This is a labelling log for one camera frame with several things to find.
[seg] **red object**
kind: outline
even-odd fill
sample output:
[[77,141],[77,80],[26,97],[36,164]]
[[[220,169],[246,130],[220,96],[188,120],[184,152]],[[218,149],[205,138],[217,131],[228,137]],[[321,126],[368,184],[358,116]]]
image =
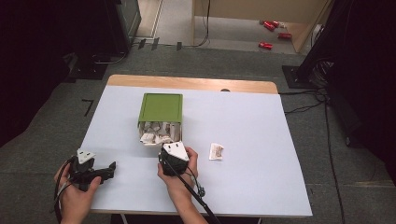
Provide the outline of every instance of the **red object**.
[[275,30],[275,26],[269,21],[265,21],[264,22],[264,27],[267,28],[270,31],[274,31]]
[[279,27],[279,21],[270,21],[276,28]]
[[272,49],[272,44],[269,44],[269,43],[265,43],[265,42],[260,42],[260,44],[259,44],[259,48],[262,48],[262,49]]
[[291,39],[291,34],[289,34],[289,33],[279,33],[279,34],[277,35],[277,38]]

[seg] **gray carpet floor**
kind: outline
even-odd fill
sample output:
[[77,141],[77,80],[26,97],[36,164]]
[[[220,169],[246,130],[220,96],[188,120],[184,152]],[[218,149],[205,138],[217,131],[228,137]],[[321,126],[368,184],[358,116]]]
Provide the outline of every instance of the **gray carpet floor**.
[[[111,64],[103,80],[61,83],[29,128],[0,148],[0,223],[56,223],[55,215],[49,213],[53,176],[82,143],[110,75],[273,81],[279,92],[286,92],[297,90],[288,88],[281,65],[300,65],[303,60],[304,56],[291,54],[187,48],[176,51],[165,46],[151,50],[146,45],[143,49],[134,47],[127,58]],[[94,101],[87,116],[89,103],[83,100]],[[282,96],[285,111],[316,102],[312,95]],[[396,188],[384,163],[365,148],[346,147],[337,116],[331,107],[326,109],[346,223],[395,223]],[[324,110],[321,105],[287,115],[314,215],[265,217],[263,223],[342,223]],[[110,215],[90,214],[84,223],[110,223]]]

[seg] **small white card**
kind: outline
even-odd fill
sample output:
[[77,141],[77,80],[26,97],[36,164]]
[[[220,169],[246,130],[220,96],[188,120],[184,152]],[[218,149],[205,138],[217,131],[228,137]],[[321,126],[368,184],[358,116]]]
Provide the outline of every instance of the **small white card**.
[[222,160],[221,151],[223,149],[224,147],[222,145],[217,143],[212,143],[210,145],[209,159],[211,161],[221,161]]

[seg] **wooden table edge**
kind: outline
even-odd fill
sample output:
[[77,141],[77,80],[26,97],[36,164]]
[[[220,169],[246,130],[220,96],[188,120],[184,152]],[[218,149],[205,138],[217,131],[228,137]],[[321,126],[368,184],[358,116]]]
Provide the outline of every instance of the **wooden table edge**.
[[133,86],[201,91],[221,91],[278,94],[276,84],[271,81],[249,81],[197,77],[160,77],[139,75],[111,75],[108,86]]

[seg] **cable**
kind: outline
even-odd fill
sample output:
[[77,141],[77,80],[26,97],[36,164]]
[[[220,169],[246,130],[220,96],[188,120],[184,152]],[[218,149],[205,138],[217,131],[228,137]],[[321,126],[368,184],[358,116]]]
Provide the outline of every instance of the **cable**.
[[53,194],[53,200],[55,201],[55,204],[54,204],[54,211],[55,211],[55,215],[56,215],[56,218],[57,218],[57,220],[58,220],[58,223],[61,223],[61,221],[62,221],[62,214],[61,214],[61,209],[59,208],[59,195],[60,195],[60,191],[59,191],[59,184],[60,184],[60,182],[61,182],[61,177],[62,177],[62,174],[64,173],[64,169],[66,168],[66,166],[67,166],[67,164],[69,164],[70,162],[71,162],[71,160],[72,159],[69,159],[69,160],[67,160],[65,163],[64,163],[64,165],[62,166],[62,169],[61,169],[61,171],[60,171],[60,173],[58,174],[58,178],[57,178],[57,180],[56,180],[56,184],[55,184],[55,191],[54,191],[54,194]]
[[[342,224],[345,224],[345,214],[344,214],[344,206],[343,206],[343,202],[341,199],[341,193],[340,193],[340,189],[339,189],[339,184],[338,184],[338,179],[337,179],[337,175],[335,173],[335,169],[334,169],[334,162],[333,162],[333,158],[332,158],[332,142],[331,142],[331,138],[330,138],[330,125],[329,125],[329,116],[327,113],[327,105],[328,103],[328,98],[327,98],[327,94],[320,92],[320,89],[316,90],[316,94],[314,94],[318,100],[318,103],[316,105],[311,105],[311,106],[304,106],[301,108],[306,108],[306,110],[311,109],[315,106],[324,104],[324,113],[325,113],[325,119],[326,119],[326,131],[327,131],[327,145],[328,145],[328,149],[329,149],[329,158],[330,158],[330,165],[332,167],[332,177],[334,179],[334,184],[335,184],[335,189],[337,191],[337,197],[338,197],[338,202],[340,204],[340,210],[341,210],[341,219],[342,219]],[[297,94],[311,94],[312,91],[300,91],[300,92],[284,92],[282,94],[284,95],[297,95]],[[318,96],[322,96],[324,97],[323,100],[320,100],[318,98]]]
[[346,41],[347,41],[347,27],[349,25],[350,11],[352,11],[352,6],[353,6],[354,3],[355,3],[355,0],[352,0],[352,2],[350,3],[350,6],[349,6],[349,11],[348,11],[347,16],[346,16],[346,29],[344,31],[343,46],[346,44]]
[[307,105],[307,106],[298,107],[298,108],[295,108],[295,109],[293,109],[291,111],[285,112],[285,115],[288,115],[288,114],[291,114],[291,113],[303,113],[303,112],[305,112],[307,110],[310,110],[310,109],[312,109],[312,108],[314,108],[314,107],[316,107],[318,105],[321,105],[321,104],[323,104],[323,102],[319,102],[316,105]]
[[70,185],[72,185],[72,184],[70,183],[70,184],[67,185],[67,182],[65,182],[65,183],[62,185],[61,189],[59,190],[58,196],[57,196],[56,199],[54,200],[53,208],[49,211],[50,213],[52,213],[52,212],[55,211],[55,209],[54,209],[55,206],[59,206],[58,202],[59,202],[59,199],[61,198],[61,194],[62,194],[62,193],[64,192],[64,190],[67,189]]
[[205,189],[204,189],[203,187],[201,187],[201,184],[198,182],[197,177],[195,176],[194,172],[190,169],[190,167],[187,167],[187,169],[190,170],[190,172],[191,172],[191,174],[192,174],[192,177],[194,178],[194,179],[193,179],[193,180],[194,180],[194,183],[195,183],[195,185],[196,185],[197,188],[198,188],[198,195],[199,195],[199,196],[201,197],[201,199],[202,199],[202,197],[205,196]]
[[122,57],[121,57],[120,59],[114,61],[114,62],[107,62],[107,63],[101,63],[101,62],[96,62],[96,61],[93,61],[93,62],[94,62],[94,63],[98,63],[98,64],[113,64],[113,63],[119,63],[122,59],[125,58],[125,56],[126,56],[126,53],[123,53]]
[[343,206],[343,202],[342,202],[342,199],[341,199],[340,188],[338,186],[337,175],[336,175],[335,170],[334,170],[334,163],[333,163],[333,159],[332,159],[332,143],[331,143],[331,140],[330,140],[330,125],[329,125],[329,116],[327,114],[327,105],[328,105],[328,103],[326,102],[324,104],[324,114],[325,114],[325,117],[326,117],[327,146],[329,148],[330,165],[332,167],[332,177],[334,178],[335,189],[337,190],[338,202],[340,203],[341,220],[342,220],[342,223],[345,224],[346,221],[345,221],[345,215],[344,215],[344,206]]
[[[323,104],[325,102],[325,100],[326,100],[326,96],[327,95],[325,93],[320,92],[320,90],[323,90],[323,88],[320,88],[320,89],[317,89],[317,90],[314,90],[314,91],[280,92],[279,95],[298,95],[298,94],[314,95],[315,98],[318,100],[318,103],[315,104],[315,105],[306,105],[306,106],[298,107],[298,108],[295,108],[295,109],[293,109],[291,111],[285,112],[285,115],[288,115],[288,114],[291,114],[291,113],[302,113],[302,112],[310,110],[310,109],[312,109],[312,108],[314,108],[314,107],[316,107],[318,105]],[[318,98],[319,96],[322,96],[325,99],[324,100],[320,100]]]
[[207,4],[207,13],[206,13],[206,24],[204,23],[204,27],[206,28],[206,35],[202,42],[198,45],[193,45],[193,46],[185,46],[185,48],[198,48],[201,47],[207,40],[209,40],[209,15],[210,15],[210,0],[209,3]]
[[201,199],[201,197],[194,191],[194,189],[180,176],[180,174],[178,174],[176,172],[176,170],[172,167],[172,165],[168,162],[167,159],[163,158],[163,161],[165,162],[165,164],[167,164],[169,166],[169,168],[171,168],[172,172],[177,176],[177,178],[179,180],[181,180],[181,182],[183,182],[184,187],[186,187],[186,189],[190,192],[190,194],[195,198],[195,200],[205,209],[205,211],[207,212],[207,214],[212,218],[212,220],[215,223],[221,224],[220,221],[218,220],[218,218],[215,216],[215,214],[212,212],[212,210],[210,210],[209,206],[207,206],[207,204]]

